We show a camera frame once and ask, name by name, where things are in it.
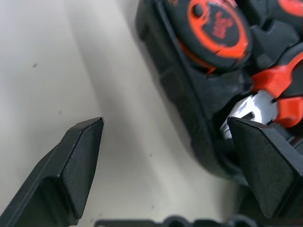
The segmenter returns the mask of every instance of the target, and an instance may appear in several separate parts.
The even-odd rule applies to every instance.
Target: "white backdrop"
[[[222,220],[236,186],[207,173],[134,30],[138,0],[0,1],[0,213],[77,122],[105,118],[80,227],[100,218]]]

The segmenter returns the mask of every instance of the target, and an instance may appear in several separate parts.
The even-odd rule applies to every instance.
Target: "red pliers handle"
[[[290,128],[303,119],[303,43],[287,50],[276,66],[253,75],[252,80],[253,91],[265,90],[277,99],[275,122]]]

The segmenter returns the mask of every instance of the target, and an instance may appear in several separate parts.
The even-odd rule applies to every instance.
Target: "orange ring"
[[[203,67],[208,69],[207,74],[212,73],[213,71],[216,70],[216,67],[208,64],[207,62],[199,59],[197,56],[195,56],[180,40],[179,40],[179,45],[181,46],[181,49],[184,51],[184,53],[193,61],[195,61],[196,63],[202,65]]]
[[[220,6],[224,6],[224,9],[233,17],[235,20],[237,27],[239,29],[240,33],[240,38],[238,43],[233,46],[233,47],[227,47],[224,45],[220,45],[216,42],[214,42],[206,32],[204,32],[201,27],[207,23],[209,16],[208,16],[208,7],[207,4],[208,2],[214,2],[219,4]],[[203,15],[200,18],[197,18],[193,11],[192,8],[196,5],[200,4],[202,8],[204,9]],[[235,7],[236,5],[229,5],[226,4],[224,0],[191,0],[188,9],[187,9],[187,15],[188,15],[188,20],[191,25],[191,28],[198,38],[198,40],[203,43],[203,45],[210,50],[211,52],[215,53],[216,55],[220,57],[225,57],[225,58],[235,58],[235,59],[241,59],[245,57],[246,55],[246,48],[249,44],[248,38],[246,36],[246,31],[245,27],[242,24],[242,21],[240,17],[235,13],[234,10],[232,10],[232,7]]]

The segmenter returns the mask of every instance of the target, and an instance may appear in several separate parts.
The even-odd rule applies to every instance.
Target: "tape measure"
[[[183,51],[210,70],[240,67],[250,56],[248,23],[234,0],[164,0]]]
[[[291,25],[303,37],[303,0],[236,0],[248,21],[263,27],[271,20]]]

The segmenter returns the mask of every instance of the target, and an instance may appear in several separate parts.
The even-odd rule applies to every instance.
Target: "printed logo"
[[[222,12],[216,13],[216,21],[214,23],[213,35],[219,39],[224,39],[228,28],[233,26],[233,20],[231,18],[223,18]]]
[[[168,0],[169,4],[172,4],[174,7],[176,7],[179,3],[179,0]]]

